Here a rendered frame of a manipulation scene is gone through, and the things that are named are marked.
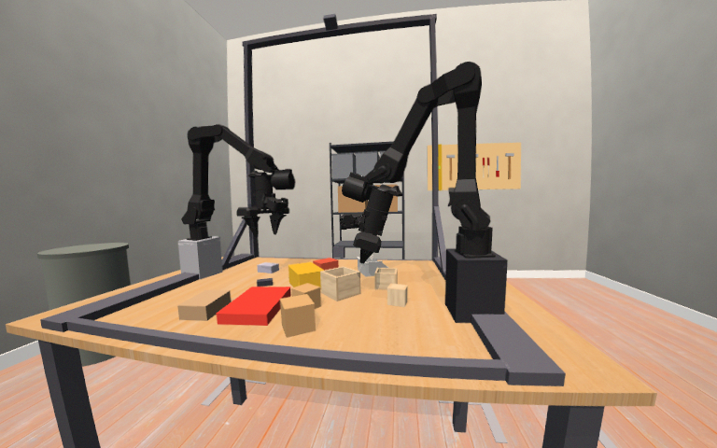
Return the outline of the black metal gantry frame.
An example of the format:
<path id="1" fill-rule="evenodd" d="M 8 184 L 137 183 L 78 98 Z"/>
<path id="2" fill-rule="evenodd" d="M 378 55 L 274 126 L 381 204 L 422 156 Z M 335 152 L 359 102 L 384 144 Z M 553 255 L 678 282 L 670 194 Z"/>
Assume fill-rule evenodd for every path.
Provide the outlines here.
<path id="1" fill-rule="evenodd" d="M 245 138 L 246 142 L 254 147 L 253 133 L 253 91 L 252 91 L 252 50 L 266 48 L 270 46 L 282 45 L 287 43 L 300 42 L 305 40 L 319 39 L 338 35 L 352 35 L 359 33 L 367 33 L 374 31 L 383 31 L 391 29 L 400 29 L 417 26 L 429 25 L 429 38 L 431 34 L 431 42 L 429 41 L 430 52 L 430 84 L 437 79 L 437 61 L 436 61 L 436 31 L 435 25 L 437 14 L 401 17 L 377 21 L 364 21 L 349 24 L 338 25 L 338 29 L 328 30 L 326 28 L 316 28 L 300 32 L 272 35 L 247 41 L 242 41 L 244 47 L 244 98 L 245 98 Z M 443 226 L 439 208 L 439 161 L 438 161 L 438 106 L 431 111 L 431 133 L 432 133 L 432 116 L 433 116 L 433 141 L 432 141 L 432 261 L 438 258 L 438 245 L 440 251 L 440 259 L 442 270 L 446 271 L 446 249 L 443 237 Z M 256 205 L 255 178 L 249 177 L 250 173 L 255 170 L 246 161 L 246 187 L 247 187 L 247 207 Z M 435 218 L 434 218 L 435 217 Z M 436 223 L 437 222 L 437 223 Z M 436 223 L 436 225 L 435 225 Z M 222 265 L 228 264 L 238 242 L 246 228 L 246 222 L 242 220 L 232 241 L 222 259 Z M 438 238 L 437 238 L 438 237 Z M 254 255 L 254 259 L 259 256 L 258 238 L 255 238 L 251 229 L 249 229 L 250 254 Z"/>

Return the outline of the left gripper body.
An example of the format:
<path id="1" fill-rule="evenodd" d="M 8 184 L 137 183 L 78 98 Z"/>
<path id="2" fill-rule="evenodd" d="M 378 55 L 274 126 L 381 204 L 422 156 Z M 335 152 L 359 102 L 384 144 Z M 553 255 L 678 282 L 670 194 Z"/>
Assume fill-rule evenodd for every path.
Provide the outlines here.
<path id="1" fill-rule="evenodd" d="M 379 211 L 367 205 L 364 213 L 364 230 L 357 233 L 353 246 L 379 253 L 382 241 L 377 235 L 382 236 L 387 214 L 388 212 Z"/>

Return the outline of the white open box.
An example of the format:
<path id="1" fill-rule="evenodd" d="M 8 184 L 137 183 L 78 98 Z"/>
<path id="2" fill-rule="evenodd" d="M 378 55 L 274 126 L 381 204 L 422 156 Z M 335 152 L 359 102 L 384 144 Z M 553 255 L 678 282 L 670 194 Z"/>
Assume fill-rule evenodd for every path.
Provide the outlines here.
<path id="1" fill-rule="evenodd" d="M 389 268 L 387 267 L 383 261 L 376 260 L 373 256 L 370 256 L 364 263 L 360 263 L 360 257 L 357 257 L 358 260 L 358 270 L 365 276 L 374 276 L 374 273 L 377 268 Z"/>

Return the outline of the yellow rectangular block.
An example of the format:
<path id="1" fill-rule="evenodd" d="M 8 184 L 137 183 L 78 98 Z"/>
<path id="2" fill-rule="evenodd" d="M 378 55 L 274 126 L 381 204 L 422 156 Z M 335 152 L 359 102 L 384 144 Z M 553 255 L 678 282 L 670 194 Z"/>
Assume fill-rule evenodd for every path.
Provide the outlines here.
<path id="1" fill-rule="evenodd" d="M 306 283 L 320 287 L 320 272 L 324 271 L 312 262 L 288 266 L 288 278 L 293 287 Z"/>

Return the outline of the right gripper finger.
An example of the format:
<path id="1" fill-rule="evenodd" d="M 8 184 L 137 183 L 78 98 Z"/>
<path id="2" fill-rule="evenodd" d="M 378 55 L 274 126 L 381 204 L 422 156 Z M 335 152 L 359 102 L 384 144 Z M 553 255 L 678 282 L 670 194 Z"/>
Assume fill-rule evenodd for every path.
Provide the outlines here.
<path id="1" fill-rule="evenodd" d="M 251 229 L 255 238 L 258 238 L 258 234 L 259 234 L 258 221 L 259 221 L 260 217 L 242 217 L 242 218 L 245 220 L 246 224 Z"/>
<path id="2" fill-rule="evenodd" d="M 283 217 L 285 217 L 285 216 L 286 216 L 286 215 L 280 215 L 280 216 L 272 216 L 272 215 L 270 215 L 270 220 L 271 220 L 272 229 L 273 229 L 273 233 L 274 233 L 274 234 L 277 234 L 280 221 L 281 221 L 281 219 L 282 219 Z"/>

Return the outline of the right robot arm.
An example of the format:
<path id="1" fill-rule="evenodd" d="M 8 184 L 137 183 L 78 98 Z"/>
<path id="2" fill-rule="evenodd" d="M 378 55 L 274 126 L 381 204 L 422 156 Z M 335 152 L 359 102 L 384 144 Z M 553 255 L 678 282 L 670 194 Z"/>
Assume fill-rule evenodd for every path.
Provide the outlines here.
<path id="1" fill-rule="evenodd" d="M 294 189 L 295 187 L 291 169 L 279 170 L 271 155 L 260 150 L 257 151 L 256 148 L 253 149 L 253 146 L 233 133 L 228 127 L 220 124 L 192 127 L 188 130 L 188 142 L 193 153 L 193 194 L 189 200 L 188 211 L 181 218 L 183 224 L 189 224 L 190 227 L 190 238 L 187 240 L 199 241 L 212 238 L 212 236 L 208 236 L 206 226 L 206 221 L 211 221 L 215 210 L 215 200 L 211 200 L 208 195 L 208 156 L 214 143 L 220 140 L 224 140 L 243 154 L 253 168 L 263 171 L 258 173 L 253 170 L 248 175 L 256 177 L 254 177 L 255 190 L 273 190 L 273 187 L 275 189 Z M 267 175 L 265 172 L 272 174 Z M 265 206 L 274 212 L 284 212 L 284 209 L 288 207 L 288 199 L 276 199 L 275 194 L 268 197 L 268 193 L 264 193 L 260 208 L 265 208 Z M 200 222 L 195 222 L 195 220 Z"/>

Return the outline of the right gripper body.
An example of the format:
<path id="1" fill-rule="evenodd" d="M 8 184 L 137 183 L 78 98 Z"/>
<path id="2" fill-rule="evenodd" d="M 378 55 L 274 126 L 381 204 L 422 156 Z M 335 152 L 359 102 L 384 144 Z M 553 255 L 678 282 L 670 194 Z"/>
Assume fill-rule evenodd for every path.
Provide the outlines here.
<path id="1" fill-rule="evenodd" d="M 238 209 L 236 211 L 236 214 L 238 217 L 257 217 L 258 214 L 269 214 L 269 213 L 272 213 L 272 216 L 280 216 L 280 215 L 284 215 L 284 214 L 289 214 L 289 208 L 285 208 L 284 212 L 281 212 L 281 211 L 274 212 L 271 209 L 267 208 L 266 206 L 265 206 L 265 208 L 260 208 L 261 199 L 262 199 L 264 193 L 268 193 L 268 197 L 272 197 L 272 194 L 275 194 L 275 193 L 273 193 L 272 190 L 255 190 L 255 192 L 256 193 L 253 193 L 253 197 L 256 197 L 256 205 L 253 205 L 253 207 L 238 207 Z M 270 211 L 269 210 L 261 211 L 261 209 L 263 209 L 263 210 L 269 209 Z"/>

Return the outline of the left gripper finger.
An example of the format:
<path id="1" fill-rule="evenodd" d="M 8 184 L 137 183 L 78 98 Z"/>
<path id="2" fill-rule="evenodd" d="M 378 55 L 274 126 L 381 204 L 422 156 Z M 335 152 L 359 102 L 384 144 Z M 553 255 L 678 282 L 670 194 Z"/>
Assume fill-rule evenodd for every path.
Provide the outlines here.
<path id="1" fill-rule="evenodd" d="M 373 253 L 372 251 L 368 251 L 368 250 L 365 250 L 365 249 L 362 249 L 362 248 L 361 248 L 361 249 L 360 249 L 360 261 L 359 261 L 359 262 L 360 262 L 360 263 L 364 263 L 364 262 L 369 258 L 369 256 L 370 256 L 372 253 Z"/>

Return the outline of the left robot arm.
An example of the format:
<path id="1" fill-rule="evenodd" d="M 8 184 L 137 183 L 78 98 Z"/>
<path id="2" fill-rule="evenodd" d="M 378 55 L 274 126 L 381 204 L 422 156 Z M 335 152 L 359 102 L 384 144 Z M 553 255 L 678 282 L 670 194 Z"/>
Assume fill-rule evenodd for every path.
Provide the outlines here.
<path id="1" fill-rule="evenodd" d="M 367 175 L 350 173 L 342 186 L 343 195 L 361 203 L 369 200 L 369 207 L 388 212 L 393 196 L 402 196 L 399 186 L 376 187 L 373 183 L 400 181 L 410 150 L 433 108 L 456 103 L 457 183 L 454 188 L 448 188 L 450 200 L 447 205 L 451 206 L 453 216 L 462 226 L 458 227 L 455 251 L 466 259 L 494 258 L 496 255 L 491 253 L 493 228 L 488 227 L 490 216 L 481 208 L 481 204 L 479 208 L 476 182 L 476 113 L 481 89 L 481 69 L 473 62 L 461 63 L 421 88 L 391 147 Z"/>

